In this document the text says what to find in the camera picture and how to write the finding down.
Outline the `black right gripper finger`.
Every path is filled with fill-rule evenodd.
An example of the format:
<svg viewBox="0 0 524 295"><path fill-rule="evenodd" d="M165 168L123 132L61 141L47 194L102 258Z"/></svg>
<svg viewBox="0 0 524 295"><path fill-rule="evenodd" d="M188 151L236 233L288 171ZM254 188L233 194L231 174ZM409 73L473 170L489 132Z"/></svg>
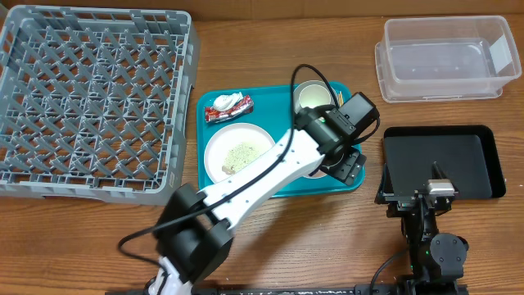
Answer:
<svg viewBox="0 0 524 295"><path fill-rule="evenodd" d="M434 161L431 165L431 178L432 179L448 179L445 172L441 169L439 164Z"/></svg>
<svg viewBox="0 0 524 295"><path fill-rule="evenodd" d="M385 164L382 170L381 183L379 184L379 187L378 187L378 196L386 197L386 196L390 196L393 194L394 194L394 189L392 187L390 172L388 170L387 164Z"/></svg>

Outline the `grey plastic dishwasher rack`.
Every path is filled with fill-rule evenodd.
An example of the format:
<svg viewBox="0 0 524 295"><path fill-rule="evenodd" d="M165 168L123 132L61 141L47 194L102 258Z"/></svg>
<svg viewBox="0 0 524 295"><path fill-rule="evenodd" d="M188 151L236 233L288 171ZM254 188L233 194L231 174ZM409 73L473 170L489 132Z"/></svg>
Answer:
<svg viewBox="0 0 524 295"><path fill-rule="evenodd" d="M1 194L166 204L200 46L185 11L13 7L1 31Z"/></svg>

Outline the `white cup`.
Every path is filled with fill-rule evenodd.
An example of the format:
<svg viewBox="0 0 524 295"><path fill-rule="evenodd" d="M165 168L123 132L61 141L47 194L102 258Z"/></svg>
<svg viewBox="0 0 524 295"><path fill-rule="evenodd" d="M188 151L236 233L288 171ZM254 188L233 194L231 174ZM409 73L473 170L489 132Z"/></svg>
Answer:
<svg viewBox="0 0 524 295"><path fill-rule="evenodd" d="M307 85L300 91L299 104L302 108L330 105L331 94L324 86L318 84Z"/></svg>

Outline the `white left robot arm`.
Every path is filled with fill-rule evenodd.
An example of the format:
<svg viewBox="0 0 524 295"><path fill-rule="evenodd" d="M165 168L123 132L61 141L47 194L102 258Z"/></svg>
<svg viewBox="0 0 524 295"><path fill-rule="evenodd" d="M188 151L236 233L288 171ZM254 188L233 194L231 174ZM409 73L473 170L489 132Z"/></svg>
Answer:
<svg viewBox="0 0 524 295"><path fill-rule="evenodd" d="M152 233L160 269L149 294L189 294L228 257L236 228L281 188L316 170L351 186L365 157L363 131L378 125L375 107L304 108L267 152L227 179L171 195Z"/></svg>

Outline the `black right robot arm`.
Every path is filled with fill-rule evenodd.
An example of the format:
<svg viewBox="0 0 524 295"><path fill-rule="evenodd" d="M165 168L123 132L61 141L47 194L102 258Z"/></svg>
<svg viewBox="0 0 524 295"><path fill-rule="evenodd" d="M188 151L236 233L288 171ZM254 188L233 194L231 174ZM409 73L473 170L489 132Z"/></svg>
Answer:
<svg viewBox="0 0 524 295"><path fill-rule="evenodd" d="M458 189L437 163L431 167L431 178L410 195L396 195L387 167L375 198L376 204L387 204L386 216L401 219L401 232L407 248L384 262L369 285L371 294L465 295L468 287L457 280L463 277L463 264L469 245L466 239L438 230L436 217L451 210ZM410 275L400 276L390 287L377 287L377 277L393 260L409 254Z"/></svg>

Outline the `black rectangular tray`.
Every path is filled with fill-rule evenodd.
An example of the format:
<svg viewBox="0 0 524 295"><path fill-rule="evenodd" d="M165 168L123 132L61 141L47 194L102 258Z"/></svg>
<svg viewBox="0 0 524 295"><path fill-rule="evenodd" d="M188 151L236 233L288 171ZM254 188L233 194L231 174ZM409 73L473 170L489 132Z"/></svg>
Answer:
<svg viewBox="0 0 524 295"><path fill-rule="evenodd" d="M396 195L422 188L434 161L458 189L459 200L495 199L506 193L495 137L485 125L390 127L383 147Z"/></svg>

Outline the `wooden chopstick outer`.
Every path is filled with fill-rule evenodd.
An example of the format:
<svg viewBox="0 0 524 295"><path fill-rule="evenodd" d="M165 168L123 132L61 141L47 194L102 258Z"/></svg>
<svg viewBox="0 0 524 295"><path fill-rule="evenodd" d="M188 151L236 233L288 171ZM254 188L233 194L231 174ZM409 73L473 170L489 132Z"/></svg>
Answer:
<svg viewBox="0 0 524 295"><path fill-rule="evenodd" d="M342 91L338 93L337 99L338 99L339 107L341 107L345 103Z"/></svg>

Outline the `grey ceramic bowl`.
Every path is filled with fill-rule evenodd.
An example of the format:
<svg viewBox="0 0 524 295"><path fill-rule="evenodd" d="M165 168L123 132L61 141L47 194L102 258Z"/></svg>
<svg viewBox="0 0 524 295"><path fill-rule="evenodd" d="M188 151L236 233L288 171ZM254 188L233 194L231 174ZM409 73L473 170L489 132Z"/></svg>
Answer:
<svg viewBox="0 0 524 295"><path fill-rule="evenodd" d="M321 86L324 86L327 90L328 88L326 87L326 84L323 82L323 81L320 81L320 80L309 80L309 81L305 81L301 84L299 84L294 92L293 92L293 97L294 97L294 112L296 114L298 114L300 112L301 109L303 109L300 104L299 104L299 94L300 94L300 91L307 85L311 85L311 84L318 84L318 85L321 85ZM331 95L331 104L330 105L335 105L335 100L333 99L332 95Z"/></svg>

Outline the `teal plastic serving tray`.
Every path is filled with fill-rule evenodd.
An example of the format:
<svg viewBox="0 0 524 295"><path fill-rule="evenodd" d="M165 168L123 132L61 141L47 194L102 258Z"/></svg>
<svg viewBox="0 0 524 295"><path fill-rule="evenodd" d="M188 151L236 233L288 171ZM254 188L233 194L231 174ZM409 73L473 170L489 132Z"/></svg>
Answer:
<svg viewBox="0 0 524 295"><path fill-rule="evenodd" d="M254 101L252 113L217 124L205 121L205 109L224 94L241 92ZM198 152L198 185L212 185L216 179L206 170L205 149L220 129L231 124L249 123L264 129L274 140L279 140L290 127L290 94L287 85L258 88L216 90L204 94L196 105L196 137ZM340 193L356 190L365 179L365 169L356 176L352 185L345 185L329 175L319 178L299 178L274 194L275 197L298 197L323 193Z"/></svg>

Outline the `clear plastic storage bin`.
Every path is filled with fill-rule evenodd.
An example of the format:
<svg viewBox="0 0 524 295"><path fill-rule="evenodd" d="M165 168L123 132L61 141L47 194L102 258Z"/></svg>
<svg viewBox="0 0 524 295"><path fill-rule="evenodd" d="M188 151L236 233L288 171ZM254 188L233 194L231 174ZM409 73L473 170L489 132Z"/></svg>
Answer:
<svg viewBox="0 0 524 295"><path fill-rule="evenodd" d="M389 19L375 46L375 64L389 103L497 98L522 75L502 16Z"/></svg>

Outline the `red snack wrapper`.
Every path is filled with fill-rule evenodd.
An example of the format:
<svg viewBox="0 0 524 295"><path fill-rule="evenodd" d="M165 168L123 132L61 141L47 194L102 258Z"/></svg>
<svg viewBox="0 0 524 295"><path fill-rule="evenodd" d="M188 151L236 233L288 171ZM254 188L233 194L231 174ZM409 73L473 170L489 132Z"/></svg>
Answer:
<svg viewBox="0 0 524 295"><path fill-rule="evenodd" d="M240 100L237 100L227 110L217 110L214 107L205 108L205 121L206 123L218 123L227 120L233 120L239 116L253 112L254 102L249 95L243 96Z"/></svg>

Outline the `white round plate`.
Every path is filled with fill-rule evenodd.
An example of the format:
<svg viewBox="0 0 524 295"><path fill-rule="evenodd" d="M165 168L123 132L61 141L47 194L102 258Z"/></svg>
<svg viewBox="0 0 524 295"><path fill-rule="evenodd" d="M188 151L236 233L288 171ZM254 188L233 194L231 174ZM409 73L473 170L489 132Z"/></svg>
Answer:
<svg viewBox="0 0 524 295"><path fill-rule="evenodd" d="M262 128L235 123L220 128L206 144L204 168L212 183L218 183L245 168L274 146Z"/></svg>

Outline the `crumpled white tissue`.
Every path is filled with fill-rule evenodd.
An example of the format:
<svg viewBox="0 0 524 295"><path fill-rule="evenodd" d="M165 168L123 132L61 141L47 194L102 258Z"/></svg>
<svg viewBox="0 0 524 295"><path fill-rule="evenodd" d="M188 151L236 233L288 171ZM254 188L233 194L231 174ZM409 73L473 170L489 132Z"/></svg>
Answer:
<svg viewBox="0 0 524 295"><path fill-rule="evenodd" d="M213 108L216 111L227 111L234 107L238 102L240 102L244 96L241 92L232 93L232 94L223 94L218 96L213 103Z"/></svg>

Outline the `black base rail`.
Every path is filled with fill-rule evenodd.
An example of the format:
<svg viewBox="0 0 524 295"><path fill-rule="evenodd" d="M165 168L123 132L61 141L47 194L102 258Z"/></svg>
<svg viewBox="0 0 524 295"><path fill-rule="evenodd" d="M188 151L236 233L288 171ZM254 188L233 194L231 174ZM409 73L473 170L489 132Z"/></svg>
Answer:
<svg viewBox="0 0 524 295"><path fill-rule="evenodd" d="M368 284L357 284L353 288L298 288L298 289L216 289L216 288L194 288L191 295L367 295ZM458 286L459 295L468 295L466 285ZM106 295L142 295L142 290L128 290L119 292L106 292ZM375 295L396 295L399 293L394 284L378 284L373 287Z"/></svg>

